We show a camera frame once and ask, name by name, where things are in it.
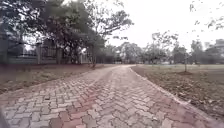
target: herringbone brick pattern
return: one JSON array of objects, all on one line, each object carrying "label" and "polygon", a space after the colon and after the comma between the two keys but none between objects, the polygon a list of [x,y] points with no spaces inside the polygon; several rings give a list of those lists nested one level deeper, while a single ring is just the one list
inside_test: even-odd
[{"label": "herringbone brick pattern", "polygon": [[95,70],[0,96],[12,128],[223,128],[128,66]]}]

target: grass lawn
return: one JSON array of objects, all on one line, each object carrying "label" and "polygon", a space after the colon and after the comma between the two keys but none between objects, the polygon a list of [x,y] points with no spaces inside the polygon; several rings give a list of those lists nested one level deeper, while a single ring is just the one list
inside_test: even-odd
[{"label": "grass lawn", "polygon": [[[96,68],[111,65],[98,64]],[[0,67],[0,94],[92,70],[87,65],[13,65]]]},{"label": "grass lawn", "polygon": [[179,98],[224,121],[224,65],[138,65],[132,69]]}]

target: sky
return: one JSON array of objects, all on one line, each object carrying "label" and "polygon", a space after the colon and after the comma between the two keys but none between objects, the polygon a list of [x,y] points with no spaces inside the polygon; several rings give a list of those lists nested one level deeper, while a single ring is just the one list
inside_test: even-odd
[{"label": "sky", "polygon": [[[145,47],[147,43],[152,43],[152,33],[170,30],[179,34],[180,44],[188,50],[193,39],[214,44],[216,39],[224,38],[224,31],[208,29],[205,24],[210,21],[210,18],[223,16],[224,9],[217,9],[221,1],[197,1],[195,2],[197,10],[190,12],[192,0],[123,0],[124,9],[130,14],[130,19],[135,24],[117,35],[127,36],[129,42]],[[201,24],[195,26],[196,20],[199,20]],[[109,40],[109,43],[113,45],[120,45],[122,42],[115,39]]]}]

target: dry grass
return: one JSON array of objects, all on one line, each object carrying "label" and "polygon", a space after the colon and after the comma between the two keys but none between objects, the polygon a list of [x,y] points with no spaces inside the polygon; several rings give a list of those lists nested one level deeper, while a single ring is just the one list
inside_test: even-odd
[{"label": "dry grass", "polygon": [[224,120],[224,65],[139,65],[138,74],[209,115]]},{"label": "dry grass", "polygon": [[87,65],[13,65],[0,67],[0,94],[92,70]]}]

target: brick pathway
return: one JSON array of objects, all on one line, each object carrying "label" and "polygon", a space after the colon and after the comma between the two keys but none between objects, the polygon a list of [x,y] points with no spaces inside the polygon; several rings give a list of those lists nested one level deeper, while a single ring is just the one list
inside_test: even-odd
[{"label": "brick pathway", "polygon": [[7,93],[0,104],[11,128],[224,128],[128,66]]}]

